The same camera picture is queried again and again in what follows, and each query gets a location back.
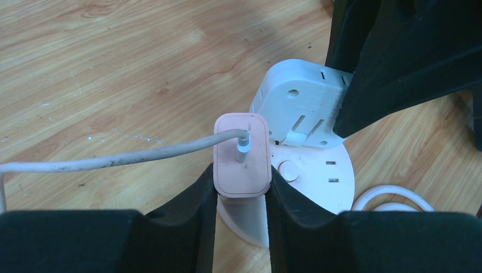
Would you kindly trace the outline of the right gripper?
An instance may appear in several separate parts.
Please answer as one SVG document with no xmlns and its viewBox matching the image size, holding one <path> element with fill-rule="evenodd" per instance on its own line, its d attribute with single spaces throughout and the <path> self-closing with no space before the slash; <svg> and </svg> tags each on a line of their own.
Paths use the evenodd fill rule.
<svg viewBox="0 0 482 273">
<path fill-rule="evenodd" d="M 481 84 L 480 1 L 335 1 L 325 66 L 353 75 L 346 138 L 397 111 Z"/>
</svg>

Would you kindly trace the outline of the pink small adapter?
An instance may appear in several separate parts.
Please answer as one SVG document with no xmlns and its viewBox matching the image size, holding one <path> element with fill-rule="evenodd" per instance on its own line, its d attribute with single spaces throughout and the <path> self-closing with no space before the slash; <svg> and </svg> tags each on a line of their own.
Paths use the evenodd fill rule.
<svg viewBox="0 0 482 273">
<path fill-rule="evenodd" d="M 214 133 L 232 130 L 242 135 L 214 146 L 214 186 L 227 198 L 261 196 L 272 179 L 268 125 L 255 113 L 228 113 L 216 120 Z"/>
</svg>

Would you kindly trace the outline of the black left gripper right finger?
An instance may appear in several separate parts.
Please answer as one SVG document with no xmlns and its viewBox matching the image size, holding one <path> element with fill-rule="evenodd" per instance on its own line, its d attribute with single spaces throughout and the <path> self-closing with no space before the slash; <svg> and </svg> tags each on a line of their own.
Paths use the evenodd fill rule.
<svg viewBox="0 0 482 273">
<path fill-rule="evenodd" d="M 481 271 L 481 219 L 470 214 L 334 214 L 275 169 L 265 203 L 273 272 Z"/>
</svg>

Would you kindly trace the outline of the pink round socket hub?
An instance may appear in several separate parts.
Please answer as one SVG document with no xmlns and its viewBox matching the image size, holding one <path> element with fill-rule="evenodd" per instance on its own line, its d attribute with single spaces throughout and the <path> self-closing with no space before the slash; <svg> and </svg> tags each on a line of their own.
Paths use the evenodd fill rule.
<svg viewBox="0 0 482 273">
<path fill-rule="evenodd" d="M 271 143 L 271 163 L 288 184 L 322 208 L 339 214 L 351 210 L 355 176 L 344 145 L 331 149 Z M 246 242 L 269 246 L 265 197 L 220 196 L 217 211 L 225 224 Z"/>
</svg>

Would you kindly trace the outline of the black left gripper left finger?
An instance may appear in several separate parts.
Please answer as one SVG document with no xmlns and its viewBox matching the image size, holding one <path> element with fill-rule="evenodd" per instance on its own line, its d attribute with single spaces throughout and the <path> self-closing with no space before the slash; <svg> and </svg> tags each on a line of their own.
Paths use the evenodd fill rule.
<svg viewBox="0 0 482 273">
<path fill-rule="evenodd" d="M 211 272 L 213 166 L 159 208 L 1 215 L 2 272 Z"/>
</svg>

